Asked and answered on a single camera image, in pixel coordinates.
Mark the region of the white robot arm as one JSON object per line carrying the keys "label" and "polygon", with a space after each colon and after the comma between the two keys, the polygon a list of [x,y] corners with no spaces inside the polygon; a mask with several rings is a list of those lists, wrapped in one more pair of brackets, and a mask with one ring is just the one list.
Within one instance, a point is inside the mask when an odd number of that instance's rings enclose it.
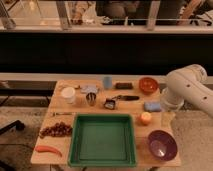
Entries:
{"label": "white robot arm", "polygon": [[165,111],[175,111],[187,101],[213,118],[213,90],[204,85],[206,79],[206,70],[198,64],[169,72],[160,97],[161,106]]}

